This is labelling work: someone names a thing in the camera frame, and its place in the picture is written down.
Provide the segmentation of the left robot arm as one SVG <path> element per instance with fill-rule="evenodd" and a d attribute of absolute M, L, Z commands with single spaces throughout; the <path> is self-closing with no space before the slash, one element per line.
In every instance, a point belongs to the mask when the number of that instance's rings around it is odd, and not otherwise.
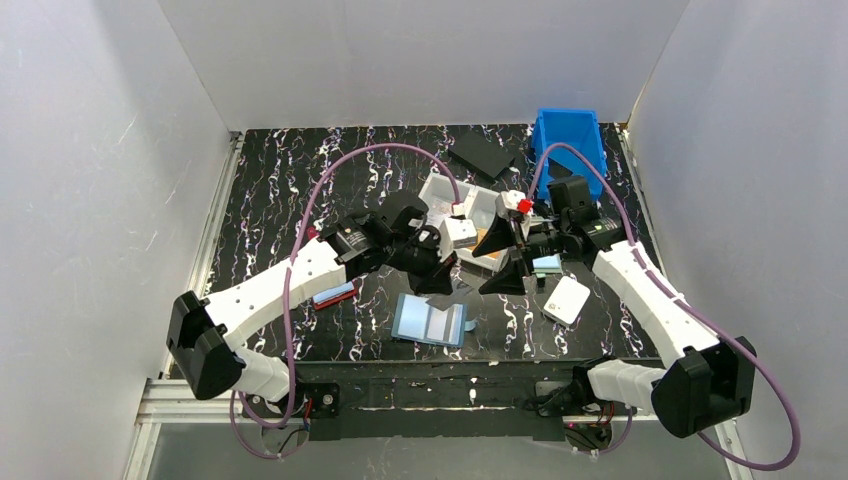
<path fill-rule="evenodd" d="M 166 346 L 194 397 L 209 400 L 233 390 L 272 402 L 285 398 L 290 367 L 247 348 L 247 340 L 304 301 L 383 266 L 406 273 L 416 294 L 451 294 L 456 252 L 478 240 L 463 205 L 455 208 L 455 215 L 430 225 L 423 200 L 396 192 L 378 210 L 341 218 L 294 256 L 234 287 L 204 298 L 180 295 Z"/>

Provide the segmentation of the blue leather card holder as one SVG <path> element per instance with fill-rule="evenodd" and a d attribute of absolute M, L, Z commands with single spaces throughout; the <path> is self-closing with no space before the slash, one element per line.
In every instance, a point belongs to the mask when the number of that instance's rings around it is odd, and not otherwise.
<path fill-rule="evenodd" d="M 403 293 L 398 297 L 391 336 L 427 345 L 459 348 L 477 321 L 468 316 L 468 306 L 453 304 L 444 310 L 430 305 L 424 297 Z"/>

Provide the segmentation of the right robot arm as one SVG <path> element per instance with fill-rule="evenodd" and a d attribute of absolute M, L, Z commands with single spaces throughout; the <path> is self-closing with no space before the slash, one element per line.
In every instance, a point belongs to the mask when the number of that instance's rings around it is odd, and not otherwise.
<path fill-rule="evenodd" d="M 537 258 L 581 261 L 607 284 L 649 335 L 662 365 L 649 368 L 602 356 L 575 366 L 565 386 L 538 395 L 542 416 L 563 415 L 593 403 L 618 402 L 658 417 L 672 435 L 686 438 L 747 413 L 756 352 L 744 337 L 723 339 L 686 312 L 686 302 L 643 254 L 623 217 L 605 217 L 590 198 L 586 178 L 551 184 L 552 206 L 533 224 L 534 203 L 515 190 L 495 198 L 495 216 L 473 256 L 506 252 L 506 260 L 479 289 L 523 295 Z"/>

